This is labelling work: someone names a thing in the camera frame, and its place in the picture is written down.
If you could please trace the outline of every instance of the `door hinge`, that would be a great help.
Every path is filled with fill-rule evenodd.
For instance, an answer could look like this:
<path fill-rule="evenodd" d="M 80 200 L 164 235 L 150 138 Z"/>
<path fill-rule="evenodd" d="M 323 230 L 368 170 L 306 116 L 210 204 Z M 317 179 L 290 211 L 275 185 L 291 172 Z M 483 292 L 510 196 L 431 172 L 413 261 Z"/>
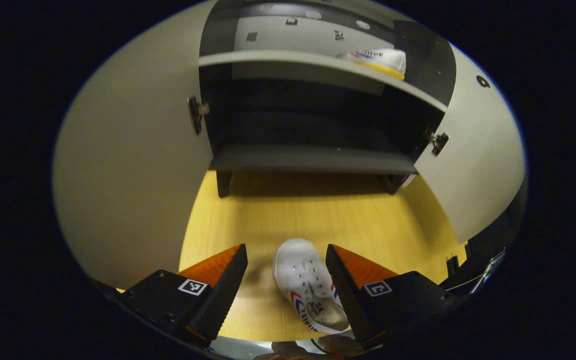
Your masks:
<path fill-rule="evenodd" d="M 450 139 L 450 136 L 448 136 L 448 134 L 446 134 L 445 132 L 439 135 L 435 133 L 430 134 L 428 140 L 432 144 L 432 153 L 435 155 L 439 155 L 439 153 L 442 152 L 444 146 L 446 146 L 448 139 Z"/>
<path fill-rule="evenodd" d="M 200 104 L 197 102 L 195 96 L 190 96 L 186 99 L 188 103 L 188 115 L 190 115 L 190 124 L 192 125 L 192 131 L 194 136 L 199 136 L 202 132 L 202 118 L 210 113 L 210 107 L 208 104 Z"/>

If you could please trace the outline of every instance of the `gray shelf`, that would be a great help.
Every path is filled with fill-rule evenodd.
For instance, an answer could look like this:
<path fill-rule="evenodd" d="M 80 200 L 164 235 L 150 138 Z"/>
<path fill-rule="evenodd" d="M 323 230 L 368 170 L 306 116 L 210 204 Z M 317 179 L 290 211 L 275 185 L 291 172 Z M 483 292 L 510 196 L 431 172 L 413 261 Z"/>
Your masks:
<path fill-rule="evenodd" d="M 301 145 L 224 145 L 214 155 L 216 171 L 288 171 L 354 174 L 416 174 L 403 153 Z"/>

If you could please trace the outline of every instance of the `white sneaker on shelf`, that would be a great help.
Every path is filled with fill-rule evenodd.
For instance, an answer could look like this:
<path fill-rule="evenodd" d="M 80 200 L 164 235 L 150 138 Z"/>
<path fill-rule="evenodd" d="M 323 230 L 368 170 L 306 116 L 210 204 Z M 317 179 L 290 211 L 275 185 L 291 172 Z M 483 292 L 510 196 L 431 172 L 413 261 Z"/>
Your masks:
<path fill-rule="evenodd" d="M 350 323 L 322 257 L 306 239 L 289 239 L 274 254 L 272 276 L 306 326 L 328 335 Z"/>
<path fill-rule="evenodd" d="M 404 80 L 406 74 L 406 52 L 393 48 L 377 48 L 376 50 L 357 50 L 338 56 L 399 80 Z"/>

